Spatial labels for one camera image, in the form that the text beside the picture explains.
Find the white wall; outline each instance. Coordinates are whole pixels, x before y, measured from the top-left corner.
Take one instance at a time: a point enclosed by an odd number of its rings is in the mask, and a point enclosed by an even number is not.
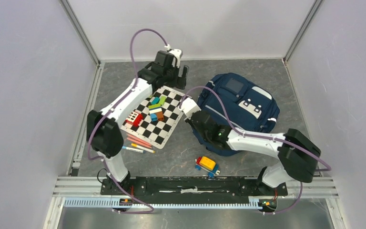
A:
[[[102,60],[129,60],[139,29],[160,32],[184,58],[281,58],[313,0],[70,0]],[[141,35],[135,56],[152,60],[162,48],[155,34]]]
[[[325,1],[289,61],[351,228],[366,228],[366,1]]]
[[[42,227],[94,71],[57,0],[0,0],[0,229]]]

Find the black and white checkerboard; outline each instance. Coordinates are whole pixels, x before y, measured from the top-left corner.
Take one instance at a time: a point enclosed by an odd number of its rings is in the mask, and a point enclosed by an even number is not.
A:
[[[162,95],[166,96],[165,103],[162,105],[164,120],[151,122],[148,106],[151,105],[153,98],[160,98]],[[135,109],[136,112],[142,114],[143,121],[141,121],[141,124],[135,127],[124,122],[121,130],[151,143],[156,148],[162,149],[183,115],[183,112],[177,107],[183,96],[183,93],[166,86],[158,89],[152,98],[146,98]]]

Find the backpack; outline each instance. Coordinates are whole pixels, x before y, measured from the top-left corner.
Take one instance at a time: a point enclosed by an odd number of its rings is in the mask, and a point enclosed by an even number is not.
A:
[[[218,74],[206,87],[211,88],[221,98],[234,127],[262,133],[270,133],[274,128],[280,109],[266,90],[235,73]],[[207,111],[217,124],[228,125],[220,103],[210,91],[203,89],[197,104]],[[218,155],[232,156],[240,152],[216,149],[205,142],[194,129],[193,134],[207,150]]]

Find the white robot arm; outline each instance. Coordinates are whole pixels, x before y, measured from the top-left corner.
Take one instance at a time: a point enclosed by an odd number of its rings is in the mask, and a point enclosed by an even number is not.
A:
[[[317,157],[320,150],[299,131],[290,129],[287,133],[270,134],[240,130],[237,133],[231,127],[218,125],[206,111],[202,111],[197,103],[187,97],[180,106],[186,115],[186,122],[200,133],[204,141],[211,143],[219,149],[232,149],[237,151],[252,151],[279,159],[271,167],[265,167],[259,174],[260,182],[269,188],[292,179],[310,183],[314,175],[317,161],[297,149],[285,145],[290,141],[309,149]]]
[[[122,156],[119,154],[123,145],[119,127],[141,101],[152,95],[161,86],[167,85],[184,89],[188,67],[184,66],[182,75],[179,76],[182,54],[181,50],[171,49],[168,45],[166,51],[157,53],[154,62],[149,63],[138,72],[139,78],[136,85],[134,79],[130,86],[107,107],[100,110],[100,112],[94,110],[89,112],[87,139],[91,137],[93,129],[99,120],[103,118],[103,115],[108,113],[109,110],[111,112],[94,134],[91,146],[106,161],[109,172],[113,174],[116,181],[122,182],[129,175]]]

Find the blue marker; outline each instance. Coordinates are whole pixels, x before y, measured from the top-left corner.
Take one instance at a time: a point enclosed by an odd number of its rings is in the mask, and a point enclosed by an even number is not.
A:
[[[138,153],[142,153],[144,154],[145,152],[141,149],[135,149],[135,148],[131,148],[131,147],[126,147],[126,146],[122,146],[123,149],[126,149],[126,150],[131,150],[131,151],[135,151],[135,152],[138,152]]]

